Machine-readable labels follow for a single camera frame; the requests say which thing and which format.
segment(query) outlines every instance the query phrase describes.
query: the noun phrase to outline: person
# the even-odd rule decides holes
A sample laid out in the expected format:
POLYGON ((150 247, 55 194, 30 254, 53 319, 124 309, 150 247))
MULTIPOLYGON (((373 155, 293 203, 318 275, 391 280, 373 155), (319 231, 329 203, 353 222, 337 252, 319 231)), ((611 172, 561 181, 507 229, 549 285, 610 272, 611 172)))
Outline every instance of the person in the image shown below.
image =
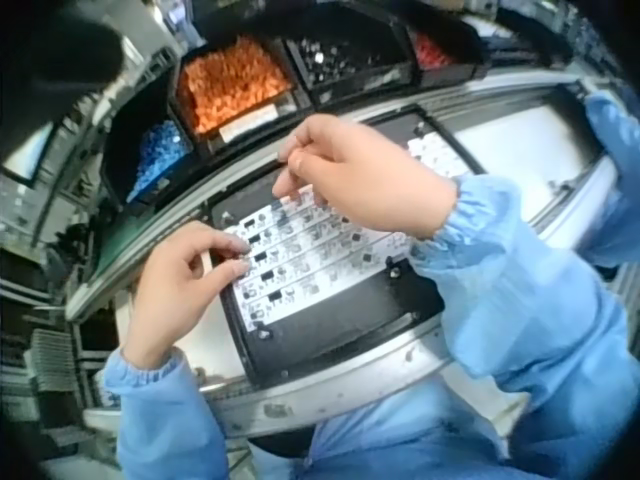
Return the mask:
MULTIPOLYGON (((637 195, 637 122, 600 94, 589 98, 588 111, 618 162, 621 195, 637 195)), ((310 183, 318 203, 353 222, 411 235, 413 268, 437 283, 445 301, 442 328, 453 358, 472 377, 493 376, 503 391, 527 392, 530 400, 505 451, 492 425, 430 376, 316 425, 304 458, 253 447, 261 477, 573 479, 606 457, 640 399, 625 309, 576 253, 538 239, 520 218, 512 183, 491 175, 442 178, 376 131, 328 115, 298 126, 280 160, 276 197, 310 183)), ((590 241, 585 255, 615 257, 611 244, 598 249, 596 236, 590 241)), ((248 249, 194 222, 149 257, 126 343, 105 374, 107 389, 121 396, 118 459, 128 478, 228 476, 223 433, 172 346, 246 272, 233 257, 248 249), (228 260, 202 276, 194 259, 210 248, 228 260)), ((637 258, 632 250, 629 243, 624 259, 637 258)))

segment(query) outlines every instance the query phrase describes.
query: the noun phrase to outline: light blue sleeve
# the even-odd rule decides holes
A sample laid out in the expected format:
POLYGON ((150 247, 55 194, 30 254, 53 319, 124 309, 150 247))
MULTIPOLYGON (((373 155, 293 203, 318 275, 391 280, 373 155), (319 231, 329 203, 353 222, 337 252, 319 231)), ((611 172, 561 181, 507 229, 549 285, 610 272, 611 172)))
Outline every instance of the light blue sleeve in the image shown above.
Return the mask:
POLYGON ((121 397, 118 461, 128 480, 228 478, 224 436, 180 350, 152 371, 116 350, 104 383, 121 397))
POLYGON ((580 249, 594 265, 640 261, 640 125, 607 93, 586 101, 591 127, 614 161, 620 180, 602 219, 580 249))
POLYGON ((453 357, 473 377, 531 394, 510 439, 514 466, 579 478, 602 459, 640 399, 626 314, 587 263, 520 220, 516 187, 460 180, 445 227, 411 258, 444 298, 453 357))

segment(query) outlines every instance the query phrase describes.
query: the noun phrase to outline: red components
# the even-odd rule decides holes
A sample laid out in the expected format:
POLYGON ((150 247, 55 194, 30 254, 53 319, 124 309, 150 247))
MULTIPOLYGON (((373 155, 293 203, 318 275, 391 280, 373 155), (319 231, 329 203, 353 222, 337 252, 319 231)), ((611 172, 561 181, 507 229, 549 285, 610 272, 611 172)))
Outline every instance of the red components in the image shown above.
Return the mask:
POLYGON ((433 40, 423 33, 415 34, 414 45, 418 63, 425 70, 445 67, 455 63, 453 58, 444 53, 433 40))

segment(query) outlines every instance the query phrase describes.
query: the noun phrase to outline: left hand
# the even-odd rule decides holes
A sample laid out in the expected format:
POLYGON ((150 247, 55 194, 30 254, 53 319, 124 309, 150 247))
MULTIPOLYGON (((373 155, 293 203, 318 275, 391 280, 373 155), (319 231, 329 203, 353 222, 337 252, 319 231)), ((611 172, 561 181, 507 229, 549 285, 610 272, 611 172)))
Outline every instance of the left hand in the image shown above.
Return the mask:
POLYGON ((225 258, 249 251, 240 238, 191 222, 151 252, 121 350, 127 362, 145 370, 159 368, 173 344, 196 326, 216 295, 249 269, 243 260, 225 260, 203 275, 200 254, 212 248, 225 258))

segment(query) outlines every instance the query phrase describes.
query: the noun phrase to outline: right hand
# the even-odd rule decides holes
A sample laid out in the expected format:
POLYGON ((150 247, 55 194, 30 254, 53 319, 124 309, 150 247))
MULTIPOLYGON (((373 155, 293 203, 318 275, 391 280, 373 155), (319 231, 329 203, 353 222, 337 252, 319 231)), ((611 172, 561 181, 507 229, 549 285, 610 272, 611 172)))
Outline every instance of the right hand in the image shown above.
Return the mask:
POLYGON ((413 159, 374 129, 332 115, 312 115, 286 139, 286 164, 273 194, 284 197, 312 184, 354 223, 373 230, 431 238, 457 201, 456 185, 413 159))

